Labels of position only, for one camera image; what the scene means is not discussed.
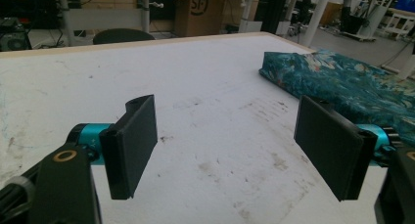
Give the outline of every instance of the chair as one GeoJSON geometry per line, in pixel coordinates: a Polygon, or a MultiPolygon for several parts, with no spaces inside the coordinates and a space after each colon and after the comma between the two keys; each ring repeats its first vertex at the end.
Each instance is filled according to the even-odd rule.
{"type": "Polygon", "coordinates": [[[155,40],[155,38],[147,32],[130,29],[130,28],[114,28],[101,31],[92,40],[94,45],[112,44],[120,42],[155,40]]]}

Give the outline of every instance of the teal floral cloth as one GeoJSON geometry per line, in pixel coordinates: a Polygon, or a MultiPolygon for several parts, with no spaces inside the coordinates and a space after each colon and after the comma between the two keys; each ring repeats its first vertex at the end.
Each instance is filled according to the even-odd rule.
{"type": "Polygon", "coordinates": [[[391,126],[415,147],[415,82],[321,50],[299,55],[266,52],[259,73],[299,98],[323,98],[356,124],[391,126]]]}

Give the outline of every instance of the floor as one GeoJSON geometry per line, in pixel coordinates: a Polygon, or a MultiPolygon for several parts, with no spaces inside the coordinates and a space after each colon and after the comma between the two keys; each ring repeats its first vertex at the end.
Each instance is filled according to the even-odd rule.
{"type": "MultiPolygon", "coordinates": [[[[29,33],[29,39],[33,49],[48,48],[56,45],[61,33],[58,30],[32,30],[29,33]]],[[[152,33],[156,39],[173,38],[169,32],[152,33]]],[[[93,34],[86,37],[78,37],[85,45],[92,45],[93,34]]],[[[304,33],[298,36],[286,36],[286,39],[300,43],[304,37],[304,33]]],[[[317,29],[311,48],[327,49],[342,55],[360,60],[367,64],[380,67],[386,66],[389,70],[399,71],[406,61],[409,59],[413,45],[405,41],[395,41],[390,38],[375,36],[374,42],[359,42],[351,38],[339,36],[330,30],[317,29]]],[[[68,41],[65,35],[60,39],[62,46],[67,46],[68,41]]]]}

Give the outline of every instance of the white desk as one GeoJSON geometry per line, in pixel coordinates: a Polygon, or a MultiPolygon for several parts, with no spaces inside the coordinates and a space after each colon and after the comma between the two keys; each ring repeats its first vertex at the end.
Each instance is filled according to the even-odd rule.
{"type": "Polygon", "coordinates": [[[60,2],[70,46],[76,46],[75,30],[142,26],[144,31],[149,32],[149,0],[143,0],[143,10],[69,9],[68,0],[60,2]]]}
{"type": "Polygon", "coordinates": [[[295,143],[298,99],[258,74],[263,52],[309,50],[245,33],[0,53],[0,183],[61,146],[81,122],[116,122],[155,94],[159,142],[133,200],[105,223],[375,223],[385,169],[339,203],[295,143]]]}

